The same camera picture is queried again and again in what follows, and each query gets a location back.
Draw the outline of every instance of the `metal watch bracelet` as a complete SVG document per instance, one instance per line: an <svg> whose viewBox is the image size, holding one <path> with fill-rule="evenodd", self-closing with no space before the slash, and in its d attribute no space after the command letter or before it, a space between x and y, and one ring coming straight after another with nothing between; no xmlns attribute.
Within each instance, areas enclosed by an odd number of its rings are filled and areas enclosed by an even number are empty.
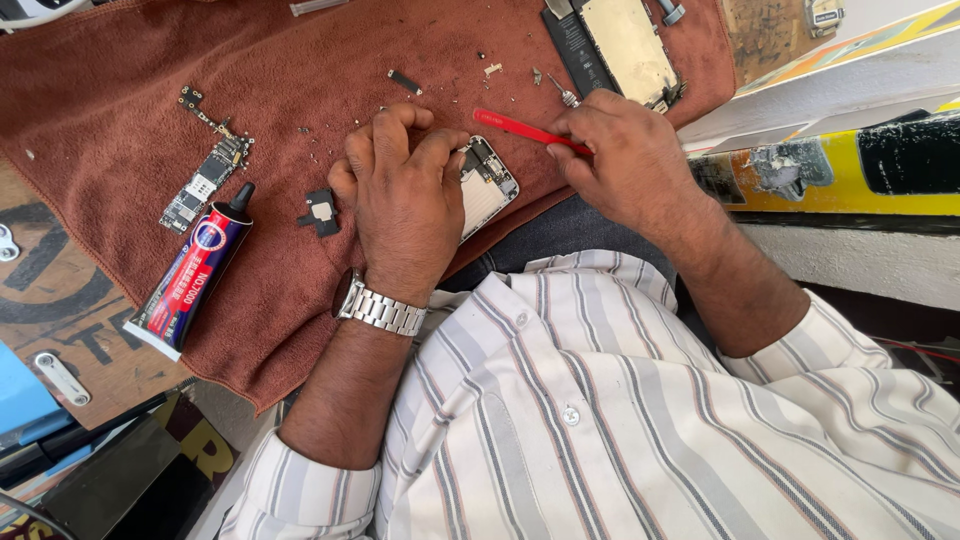
<svg viewBox="0 0 960 540"><path fill-rule="evenodd" d="M407 306L364 288L357 295L350 316L386 331L414 336L420 331L426 309Z"/></svg>

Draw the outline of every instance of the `brown towel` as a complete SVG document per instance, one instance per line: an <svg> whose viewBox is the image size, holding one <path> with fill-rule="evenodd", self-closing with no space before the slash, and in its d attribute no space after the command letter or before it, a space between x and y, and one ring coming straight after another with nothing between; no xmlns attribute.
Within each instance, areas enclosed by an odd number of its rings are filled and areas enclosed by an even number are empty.
<svg viewBox="0 0 960 540"><path fill-rule="evenodd" d="M675 125L733 95L718 1L684 0L685 18L662 30L689 80L668 114ZM572 88L542 7L541 0L353 0L295 18L278 0L120 0L0 37L0 151L139 305L184 240L156 221L219 139L178 106L180 89L192 85L208 116L231 116L236 133L255 138L248 170L214 196L256 183L253 229L182 361L260 412L306 379L336 327L333 288L347 266L364 264L348 209L340 209L343 229L333 236L318 239L312 227L295 225L306 213L303 194L326 184L354 120L364 124L378 106L410 101L435 112L440 126L487 137L519 180L517 200L451 269L568 194L558 191L563 183L542 145L470 120L482 107L545 125L564 109L556 88L533 84L536 66ZM491 63L503 63L503 72L486 80ZM389 69L419 83L423 95L387 79Z"/></svg>

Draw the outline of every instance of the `black nozzle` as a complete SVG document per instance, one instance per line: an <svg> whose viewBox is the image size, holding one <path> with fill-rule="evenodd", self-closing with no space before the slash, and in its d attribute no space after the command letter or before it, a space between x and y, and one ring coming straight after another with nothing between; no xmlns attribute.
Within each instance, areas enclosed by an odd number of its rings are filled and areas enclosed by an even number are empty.
<svg viewBox="0 0 960 540"><path fill-rule="evenodd" d="M240 188L240 191L237 191L237 194L234 195L233 199L230 200L229 206L238 212L247 211L247 203L253 196L254 189L256 189L256 186L253 185L253 182L247 182L246 184L243 184L243 187Z"/></svg>

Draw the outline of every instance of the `smartphone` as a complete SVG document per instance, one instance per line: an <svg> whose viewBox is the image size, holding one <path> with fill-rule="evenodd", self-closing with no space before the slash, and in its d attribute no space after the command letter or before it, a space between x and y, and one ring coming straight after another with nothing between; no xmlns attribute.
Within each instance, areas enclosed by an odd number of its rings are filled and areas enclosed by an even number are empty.
<svg viewBox="0 0 960 540"><path fill-rule="evenodd" d="M484 137L472 136L460 152L467 155L460 170L467 216L460 236L463 244L516 198L520 186Z"/></svg>

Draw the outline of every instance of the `man's left hand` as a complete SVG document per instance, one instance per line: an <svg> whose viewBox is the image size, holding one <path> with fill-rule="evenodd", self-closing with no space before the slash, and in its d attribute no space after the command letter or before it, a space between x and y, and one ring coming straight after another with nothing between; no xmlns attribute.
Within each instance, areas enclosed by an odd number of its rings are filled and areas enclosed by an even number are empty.
<svg viewBox="0 0 960 540"><path fill-rule="evenodd" d="M433 126L433 112L407 103L379 112L347 136L347 157L327 181L356 213L370 290L424 307L464 229L460 168L466 132L439 129L410 153L407 130Z"/></svg>

